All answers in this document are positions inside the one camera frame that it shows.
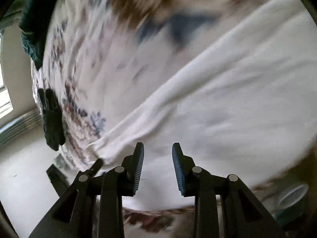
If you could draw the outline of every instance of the window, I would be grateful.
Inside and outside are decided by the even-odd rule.
[[[1,57],[2,57],[2,47],[3,47],[3,31],[0,31],[0,118],[4,117],[6,114],[13,110],[10,96],[7,88],[4,85],[2,67],[1,67]]]

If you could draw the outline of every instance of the beige wall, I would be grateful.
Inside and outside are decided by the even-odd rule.
[[[17,25],[4,30],[1,66],[13,111],[0,119],[0,126],[36,107],[32,95],[31,62],[21,44]]]

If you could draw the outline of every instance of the black device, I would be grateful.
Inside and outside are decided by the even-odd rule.
[[[103,161],[79,172],[74,182],[65,186],[52,174],[53,186],[61,197],[47,212],[29,238],[90,238],[96,196],[100,195],[98,238],[124,238],[122,196],[134,196],[139,185],[144,146],[137,143],[133,155],[101,176],[94,177]],[[178,187],[184,197],[195,197],[194,238],[218,238],[216,195],[220,195],[226,238],[286,238],[282,228],[236,176],[214,176],[185,156],[179,143],[172,147]]]

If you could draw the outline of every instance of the white sheet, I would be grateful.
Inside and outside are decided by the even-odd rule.
[[[299,0],[271,0],[87,147],[106,169],[145,146],[136,210],[193,203],[178,191],[172,145],[249,187],[291,167],[317,132],[317,28]]]

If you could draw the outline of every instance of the round metal screw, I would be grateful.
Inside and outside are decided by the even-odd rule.
[[[115,168],[115,171],[116,171],[117,173],[122,173],[122,172],[124,171],[124,167],[118,166],[118,167]]]
[[[229,175],[229,180],[230,180],[230,181],[237,181],[237,180],[238,180],[238,176],[236,176],[236,175]]]
[[[194,173],[200,173],[201,172],[201,168],[199,166],[194,166],[192,170],[193,170]]]
[[[87,181],[88,180],[88,176],[87,175],[79,176],[78,180],[79,181]]]

